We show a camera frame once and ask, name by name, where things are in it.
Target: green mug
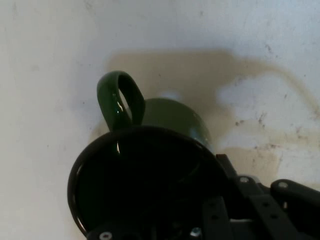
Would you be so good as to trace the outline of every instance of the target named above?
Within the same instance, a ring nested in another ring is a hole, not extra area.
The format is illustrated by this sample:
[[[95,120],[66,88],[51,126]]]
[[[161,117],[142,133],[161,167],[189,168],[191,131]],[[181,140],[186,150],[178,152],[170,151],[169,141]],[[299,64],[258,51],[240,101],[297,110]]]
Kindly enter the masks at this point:
[[[126,109],[120,91],[129,109]],[[104,75],[97,85],[97,98],[110,131],[139,125],[160,127],[193,138],[212,150],[209,131],[197,113],[175,100],[145,100],[126,72],[112,71]]]

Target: dirty spot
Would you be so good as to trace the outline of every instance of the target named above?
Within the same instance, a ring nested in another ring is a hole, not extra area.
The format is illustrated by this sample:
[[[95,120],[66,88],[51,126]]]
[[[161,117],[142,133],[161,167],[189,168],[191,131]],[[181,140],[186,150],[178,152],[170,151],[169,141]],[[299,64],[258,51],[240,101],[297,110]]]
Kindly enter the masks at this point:
[[[275,144],[270,144],[270,148],[275,149],[275,148],[280,148],[281,146],[275,145]]]
[[[32,65],[30,69],[32,72],[38,72],[40,70],[40,67],[38,65]]]
[[[308,141],[308,137],[307,137],[307,136],[301,136],[301,135],[298,135],[298,139]]]
[[[84,4],[85,4],[85,8],[88,11],[91,11],[93,9],[93,7],[94,7],[90,2],[87,2],[87,1],[84,1]]]
[[[18,16],[18,9],[17,9],[17,3],[14,2],[12,5],[12,15],[13,18],[16,18]]]
[[[295,133],[296,134],[299,134],[300,133],[300,130],[301,130],[302,126],[298,126],[295,128]]]
[[[243,76],[243,75],[240,75],[238,76],[236,79],[235,79],[235,83],[234,85],[235,86],[238,86],[238,84],[241,84],[244,80],[246,80],[247,77],[246,76]]]
[[[253,159],[252,159],[252,168],[255,169],[256,166],[257,166],[256,160],[253,158]]]
[[[264,45],[264,46],[265,46],[265,48],[268,50],[268,53],[269,53],[269,54],[273,54],[273,51],[272,51],[272,48],[270,47],[270,45],[266,44],[266,45]]]
[[[263,113],[260,115],[259,120],[258,120],[259,124],[263,124],[263,121],[265,120],[266,116],[267,116],[267,113],[266,113],[266,112],[263,112]]]

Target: metal bolt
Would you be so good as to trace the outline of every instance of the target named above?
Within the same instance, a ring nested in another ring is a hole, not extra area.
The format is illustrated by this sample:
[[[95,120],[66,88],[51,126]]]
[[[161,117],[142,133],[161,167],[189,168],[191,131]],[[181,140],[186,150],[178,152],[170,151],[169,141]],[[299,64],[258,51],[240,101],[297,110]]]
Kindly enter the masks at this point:
[[[288,183],[281,181],[278,183],[279,188],[286,189],[288,187]]]
[[[240,177],[240,183],[247,183],[247,182],[249,182],[249,178],[247,178],[246,176]]]
[[[201,236],[201,228],[200,227],[192,228],[190,232],[190,236],[194,238],[199,238]]]
[[[112,233],[109,231],[104,231],[99,235],[100,240],[111,240],[112,239]]]

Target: stain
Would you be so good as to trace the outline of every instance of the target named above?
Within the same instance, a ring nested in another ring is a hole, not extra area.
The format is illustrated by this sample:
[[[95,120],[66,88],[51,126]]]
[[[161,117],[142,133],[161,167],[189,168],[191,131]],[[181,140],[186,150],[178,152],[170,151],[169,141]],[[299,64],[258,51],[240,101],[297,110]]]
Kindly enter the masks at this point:
[[[267,113],[266,113],[266,112],[263,112],[263,113],[260,115],[259,120],[258,120],[258,122],[259,122],[260,125],[263,124],[266,116],[267,116]]]
[[[266,44],[266,45],[264,45],[264,46],[265,46],[265,48],[268,50],[268,53],[269,53],[269,54],[273,54],[273,51],[272,51],[272,48],[270,47],[270,45]]]
[[[302,128],[302,126],[296,127],[296,128],[295,128],[295,133],[296,133],[296,134],[299,134],[300,131],[301,131],[301,128]]]
[[[12,16],[14,19],[18,16],[18,8],[16,2],[14,2],[12,5]]]
[[[40,67],[38,65],[32,65],[30,69],[32,72],[38,72],[40,70]]]

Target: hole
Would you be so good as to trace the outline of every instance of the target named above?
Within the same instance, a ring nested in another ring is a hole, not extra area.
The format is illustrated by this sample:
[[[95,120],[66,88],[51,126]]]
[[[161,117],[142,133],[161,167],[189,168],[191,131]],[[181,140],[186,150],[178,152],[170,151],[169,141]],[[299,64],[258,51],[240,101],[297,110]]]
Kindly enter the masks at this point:
[[[211,219],[212,219],[212,220],[218,220],[218,219],[219,219],[219,216],[217,216],[217,215],[212,215],[212,216],[211,216]]]
[[[277,214],[271,214],[271,215],[270,215],[270,218],[272,218],[272,219],[278,219],[279,217],[278,217]]]
[[[131,110],[130,110],[129,105],[127,103],[127,100],[121,90],[119,91],[119,94],[120,94],[121,101],[124,105],[124,108],[126,109],[126,112],[128,113],[129,118],[132,120],[132,113],[131,113]]]

